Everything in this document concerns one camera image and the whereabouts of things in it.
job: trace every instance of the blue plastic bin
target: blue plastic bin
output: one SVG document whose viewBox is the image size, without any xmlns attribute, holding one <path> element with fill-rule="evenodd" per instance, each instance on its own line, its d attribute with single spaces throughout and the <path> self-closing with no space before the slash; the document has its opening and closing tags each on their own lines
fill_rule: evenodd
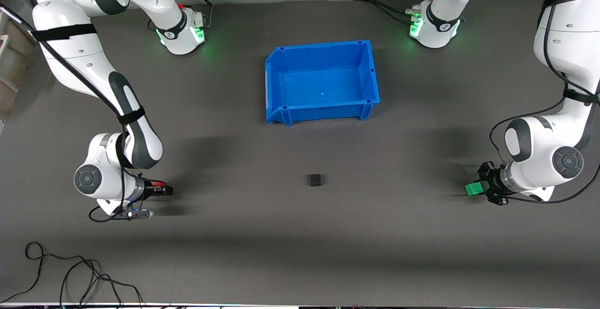
<svg viewBox="0 0 600 309">
<path fill-rule="evenodd" d="M 281 46 L 264 64 L 266 123 L 369 118 L 379 89 L 369 40 Z"/>
</svg>

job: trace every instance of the gray mat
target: gray mat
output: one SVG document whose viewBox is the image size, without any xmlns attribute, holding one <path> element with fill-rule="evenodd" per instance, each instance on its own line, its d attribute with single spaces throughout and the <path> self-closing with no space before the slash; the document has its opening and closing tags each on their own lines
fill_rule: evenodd
<svg viewBox="0 0 600 309">
<path fill-rule="evenodd" d="M 165 144 L 145 175 L 176 195 L 148 201 L 162 215 L 148 221 L 90 222 L 95 202 L 73 173 L 92 137 L 120 126 L 34 59 L 0 137 L 1 297 L 33 281 L 23 248 L 37 240 L 98 259 L 148 302 L 599 307 L 600 184 L 561 205 L 463 196 L 478 165 L 497 161 L 489 128 L 561 97 L 533 54 L 539 12 L 540 0 L 472 0 L 455 40 L 427 50 L 367 3 L 222 5 L 208 43 L 182 57 L 140 10 L 95 18 Z M 264 59 L 276 46 L 362 38 L 382 97 L 371 119 L 264 124 Z M 555 197 L 587 182 L 599 146 Z M 307 187 L 312 173 L 326 185 Z M 15 300 L 57 301 L 69 265 L 48 261 Z M 74 273 L 67 298 L 88 279 Z M 93 300 L 113 301 L 109 287 Z"/>
</svg>

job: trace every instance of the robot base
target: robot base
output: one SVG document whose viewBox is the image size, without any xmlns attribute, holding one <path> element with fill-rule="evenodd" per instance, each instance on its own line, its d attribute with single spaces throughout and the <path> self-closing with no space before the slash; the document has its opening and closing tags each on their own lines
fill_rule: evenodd
<svg viewBox="0 0 600 309">
<path fill-rule="evenodd" d="M 450 40 L 456 36 L 460 20 L 454 27 L 448 24 L 448 31 L 439 32 L 435 25 L 433 25 L 426 16 L 423 15 L 427 11 L 427 7 L 431 4 L 430 0 L 422 1 L 420 4 L 416 4 L 412 7 L 413 12 L 420 12 L 418 19 L 411 25 L 411 32 L 409 36 L 418 40 L 423 46 L 427 48 L 437 49 L 446 46 Z"/>
<path fill-rule="evenodd" d="M 178 36 L 169 39 L 169 32 L 161 34 L 159 29 L 156 30 L 160 43 L 166 46 L 169 52 L 176 55 L 188 54 L 206 40 L 202 12 L 195 12 L 190 8 L 183 8 L 181 11 L 186 15 L 186 26 Z"/>
</svg>

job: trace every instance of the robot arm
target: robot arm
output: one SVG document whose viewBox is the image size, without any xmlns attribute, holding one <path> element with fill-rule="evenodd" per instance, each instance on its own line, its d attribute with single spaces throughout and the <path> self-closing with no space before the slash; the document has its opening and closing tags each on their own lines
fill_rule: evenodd
<svg viewBox="0 0 600 309">
<path fill-rule="evenodd" d="M 513 161 L 493 168 L 482 165 L 480 181 L 496 204 L 519 192 L 548 202 L 556 185 L 583 170 L 579 151 L 592 133 L 592 117 L 600 82 L 600 0 L 546 0 L 534 42 L 538 59 L 564 76 L 564 104 L 556 114 L 514 119 L 504 133 Z"/>
<path fill-rule="evenodd" d="M 129 0 L 28 2 L 34 7 L 34 37 L 53 49 L 49 52 L 42 46 L 56 79 L 75 91 L 103 100 L 124 127 L 123 134 L 99 134 L 92 139 L 88 156 L 75 173 L 75 187 L 96 198 L 103 211 L 114 219 L 147 219 L 151 211 L 133 209 L 131 203 L 151 195 L 171 195 L 172 188 L 162 181 L 134 176 L 124 168 L 152 168 L 163 156 L 163 145 L 133 88 L 106 59 L 90 23 L 90 16 L 123 12 Z M 202 14 L 181 10 L 174 0 L 136 3 L 155 21 L 157 32 L 165 37 L 163 44 L 172 53 L 188 53 L 204 41 Z M 85 83 L 66 68 L 65 61 L 86 79 Z"/>
</svg>

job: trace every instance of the green cube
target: green cube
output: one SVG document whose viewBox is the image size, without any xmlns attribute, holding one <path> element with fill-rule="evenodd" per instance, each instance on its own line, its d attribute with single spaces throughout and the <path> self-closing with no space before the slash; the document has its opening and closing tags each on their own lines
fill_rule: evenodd
<svg viewBox="0 0 600 309">
<path fill-rule="evenodd" d="M 465 186 L 465 189 L 467 190 L 468 196 L 476 196 L 477 194 L 481 194 L 484 192 L 484 187 L 481 185 L 481 183 L 479 181 L 474 182 L 474 183 L 469 183 L 469 185 Z"/>
</svg>

